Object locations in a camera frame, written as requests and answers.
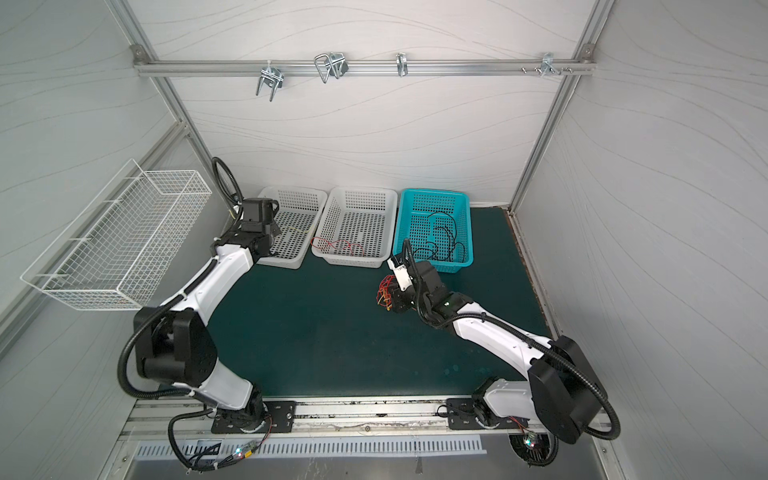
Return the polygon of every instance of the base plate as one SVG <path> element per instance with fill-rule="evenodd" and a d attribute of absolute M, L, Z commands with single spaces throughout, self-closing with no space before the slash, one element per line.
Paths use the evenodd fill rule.
<path fill-rule="evenodd" d="M 296 402 L 264 402 L 266 410 L 272 416 L 272 433 L 289 433 L 293 428 L 293 415 L 296 411 Z M 263 425 L 253 433 L 266 433 L 269 425 Z M 210 432 L 214 435 L 224 435 L 227 433 L 243 433 L 233 425 L 227 424 L 226 419 L 221 415 L 216 415 L 214 424 L 210 426 Z"/>
<path fill-rule="evenodd" d="M 475 417 L 475 408 L 471 398 L 447 399 L 445 404 L 448 409 L 448 428 L 451 430 L 519 430 L 520 427 L 512 419 L 502 419 L 494 428 L 481 425 Z M 528 427 L 528 419 L 515 417 L 524 427 Z"/>

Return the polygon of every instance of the white wire mesh basket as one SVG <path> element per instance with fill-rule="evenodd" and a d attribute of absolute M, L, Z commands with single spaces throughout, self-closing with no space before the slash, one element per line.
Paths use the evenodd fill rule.
<path fill-rule="evenodd" d="M 331 190 L 312 253 L 331 265 L 379 268 L 392 251 L 397 192 L 383 188 Z"/>
<path fill-rule="evenodd" d="M 136 173 L 119 177 L 129 167 Z M 105 189 L 121 182 L 116 197 L 100 199 Z M 76 310 L 138 310 L 157 289 L 209 196 L 210 188 L 195 170 L 145 171 L 131 161 L 22 280 Z M 99 201 L 107 206 L 96 221 L 85 224 Z"/>
<path fill-rule="evenodd" d="M 272 257 L 259 259 L 259 265 L 297 269 L 310 249 L 328 194 L 321 190 L 302 187 L 267 187 L 259 194 L 280 202 L 275 221 L 282 232 L 272 246 Z"/>

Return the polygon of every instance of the dark green work surface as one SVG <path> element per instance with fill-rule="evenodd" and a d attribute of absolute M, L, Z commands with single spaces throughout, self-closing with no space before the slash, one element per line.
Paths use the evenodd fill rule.
<path fill-rule="evenodd" d="M 548 331 L 505 212 L 472 209 L 475 261 L 442 273 L 449 289 L 539 335 Z M 308 252 L 298 270 L 256 265 L 208 325 L 224 365 L 266 396 L 469 394 L 489 376 L 521 380 L 482 347 L 376 305 L 379 269 L 329 265 Z"/>

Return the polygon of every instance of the blue basket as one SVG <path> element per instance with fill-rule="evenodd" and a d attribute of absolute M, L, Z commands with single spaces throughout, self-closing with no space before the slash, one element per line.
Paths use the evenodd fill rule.
<path fill-rule="evenodd" d="M 447 190 L 404 190 L 392 253 L 400 253 L 406 238 L 411 240 L 413 256 L 429 260 L 439 272 L 456 273 L 472 265 L 469 197 Z"/>

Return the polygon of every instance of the aluminum rail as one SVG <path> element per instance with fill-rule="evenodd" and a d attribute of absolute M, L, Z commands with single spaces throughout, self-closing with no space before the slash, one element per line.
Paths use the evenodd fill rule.
<path fill-rule="evenodd" d="M 348 60 L 345 76 L 397 77 L 395 60 Z M 590 75 L 595 63 L 576 60 L 553 60 L 552 66 L 560 73 L 549 75 Z M 271 61 L 286 77 L 317 77 L 313 61 Z M 141 61 L 134 63 L 140 77 L 258 77 L 266 60 L 257 61 Z M 539 60 L 408 60 L 408 76 L 486 76 L 532 75 L 539 76 Z"/>

